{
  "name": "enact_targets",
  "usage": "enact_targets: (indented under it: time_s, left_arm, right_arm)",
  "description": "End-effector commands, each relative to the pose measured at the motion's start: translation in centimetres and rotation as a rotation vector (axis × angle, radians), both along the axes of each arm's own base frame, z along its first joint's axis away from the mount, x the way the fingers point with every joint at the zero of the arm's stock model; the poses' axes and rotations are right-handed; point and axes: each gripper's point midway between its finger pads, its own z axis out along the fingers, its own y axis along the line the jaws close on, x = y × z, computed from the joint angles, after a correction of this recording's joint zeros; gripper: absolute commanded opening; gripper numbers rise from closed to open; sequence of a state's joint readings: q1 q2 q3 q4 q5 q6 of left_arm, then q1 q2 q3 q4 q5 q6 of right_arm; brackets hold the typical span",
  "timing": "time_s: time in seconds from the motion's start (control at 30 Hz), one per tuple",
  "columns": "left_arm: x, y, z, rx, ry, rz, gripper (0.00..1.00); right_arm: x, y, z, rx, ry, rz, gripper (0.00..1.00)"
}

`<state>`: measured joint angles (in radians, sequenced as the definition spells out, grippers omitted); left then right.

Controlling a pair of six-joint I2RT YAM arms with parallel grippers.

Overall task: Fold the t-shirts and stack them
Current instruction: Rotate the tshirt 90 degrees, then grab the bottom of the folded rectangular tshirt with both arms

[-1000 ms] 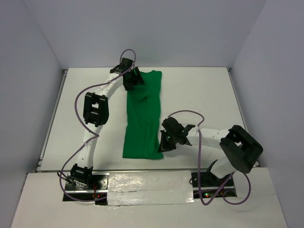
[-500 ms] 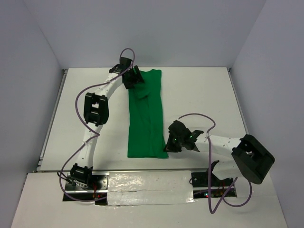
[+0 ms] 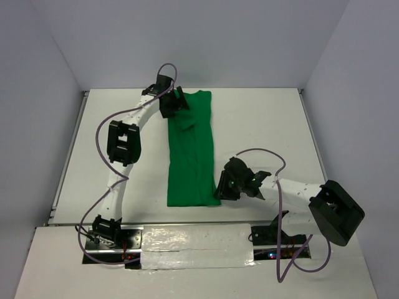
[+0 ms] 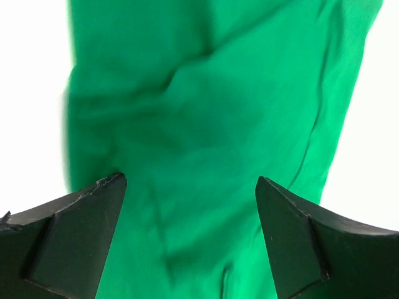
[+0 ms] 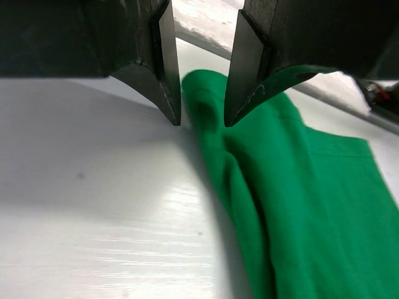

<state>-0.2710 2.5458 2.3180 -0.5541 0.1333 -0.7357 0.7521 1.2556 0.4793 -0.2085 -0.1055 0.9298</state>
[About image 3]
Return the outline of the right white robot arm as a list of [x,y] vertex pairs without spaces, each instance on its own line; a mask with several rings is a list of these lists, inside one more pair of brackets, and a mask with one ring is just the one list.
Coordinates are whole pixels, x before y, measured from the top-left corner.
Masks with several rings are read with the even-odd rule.
[[272,239],[286,243],[294,235],[322,235],[345,247],[365,218],[364,210],[336,181],[310,184],[279,179],[270,172],[253,172],[245,162],[231,158],[221,172],[214,193],[220,200],[237,201],[242,195],[296,207],[274,219]]

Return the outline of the green t shirt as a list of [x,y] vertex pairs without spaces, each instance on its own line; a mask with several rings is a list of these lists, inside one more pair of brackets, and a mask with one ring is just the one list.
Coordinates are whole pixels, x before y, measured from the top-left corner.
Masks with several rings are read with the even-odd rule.
[[210,91],[186,93],[189,109],[168,120],[168,207],[216,207]]

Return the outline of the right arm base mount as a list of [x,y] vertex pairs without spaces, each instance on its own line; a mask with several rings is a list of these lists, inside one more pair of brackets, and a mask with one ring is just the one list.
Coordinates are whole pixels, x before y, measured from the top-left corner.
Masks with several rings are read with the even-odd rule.
[[[277,258],[277,220],[276,217],[268,225],[255,225],[251,227],[248,241],[254,248],[254,259],[275,260]],[[281,232],[281,259],[291,259],[307,240],[306,235],[294,236]]]

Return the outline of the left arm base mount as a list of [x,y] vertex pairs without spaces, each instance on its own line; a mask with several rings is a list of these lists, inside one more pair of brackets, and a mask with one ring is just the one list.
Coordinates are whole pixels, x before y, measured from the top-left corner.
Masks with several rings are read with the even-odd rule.
[[83,254],[83,264],[113,264],[123,265],[130,270],[141,269],[143,227],[123,225],[122,236],[116,242],[95,236],[88,226],[83,226],[81,233],[82,245],[92,257]]

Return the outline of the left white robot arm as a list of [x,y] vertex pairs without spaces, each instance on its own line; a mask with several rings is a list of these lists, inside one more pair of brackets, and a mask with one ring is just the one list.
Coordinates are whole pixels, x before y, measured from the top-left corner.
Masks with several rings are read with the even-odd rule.
[[189,106],[175,78],[158,74],[156,82],[144,89],[134,108],[120,111],[105,120],[109,122],[106,156],[101,155],[110,168],[107,189],[92,224],[94,236],[108,248],[115,248],[123,238],[122,203],[127,180],[133,165],[142,153],[140,133],[147,121],[157,112],[170,118]]

